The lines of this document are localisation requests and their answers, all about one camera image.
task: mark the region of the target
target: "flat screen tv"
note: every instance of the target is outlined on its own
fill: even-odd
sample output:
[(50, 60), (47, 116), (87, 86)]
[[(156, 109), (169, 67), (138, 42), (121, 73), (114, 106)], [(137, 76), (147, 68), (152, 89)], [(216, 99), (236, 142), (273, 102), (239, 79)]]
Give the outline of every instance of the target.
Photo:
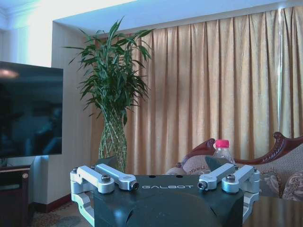
[(62, 153), (63, 70), (0, 61), (0, 158)]

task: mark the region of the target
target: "wooden cabinet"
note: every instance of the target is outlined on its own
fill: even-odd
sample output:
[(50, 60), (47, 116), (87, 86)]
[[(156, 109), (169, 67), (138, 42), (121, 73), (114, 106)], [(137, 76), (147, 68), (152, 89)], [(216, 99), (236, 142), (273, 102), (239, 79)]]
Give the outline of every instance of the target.
[(30, 166), (0, 168), (0, 226), (26, 227)]

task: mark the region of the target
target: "upholstered sofa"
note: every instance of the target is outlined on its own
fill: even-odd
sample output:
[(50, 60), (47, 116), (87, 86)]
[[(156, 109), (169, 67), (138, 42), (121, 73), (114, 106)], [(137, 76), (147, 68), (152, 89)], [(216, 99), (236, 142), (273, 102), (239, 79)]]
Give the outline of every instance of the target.
[[(264, 156), (253, 160), (236, 159), (239, 167), (255, 166), (261, 172), (260, 195), (303, 201), (303, 136), (290, 139), (275, 132), (276, 142)], [(169, 175), (200, 175), (209, 173), (206, 155), (213, 155), (215, 139), (194, 148)]]

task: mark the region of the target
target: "table surface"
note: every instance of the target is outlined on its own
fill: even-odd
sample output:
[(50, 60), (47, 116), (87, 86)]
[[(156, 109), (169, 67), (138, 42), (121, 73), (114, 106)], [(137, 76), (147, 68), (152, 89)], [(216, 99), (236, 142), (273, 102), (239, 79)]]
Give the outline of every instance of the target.
[(260, 196), (243, 227), (303, 227), (303, 202)]

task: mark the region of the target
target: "curtain fold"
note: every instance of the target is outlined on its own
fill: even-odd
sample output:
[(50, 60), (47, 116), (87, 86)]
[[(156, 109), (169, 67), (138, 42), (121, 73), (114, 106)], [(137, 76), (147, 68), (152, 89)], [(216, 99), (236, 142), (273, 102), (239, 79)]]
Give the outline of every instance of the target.
[(303, 134), (303, 7), (286, 8), (282, 16), (282, 90), (280, 131)]
[(278, 130), (278, 10), (156, 29), (143, 40), (152, 56), (140, 71), (149, 99), (128, 112), (128, 173), (164, 174), (209, 138), (229, 139), (236, 158), (269, 151)]

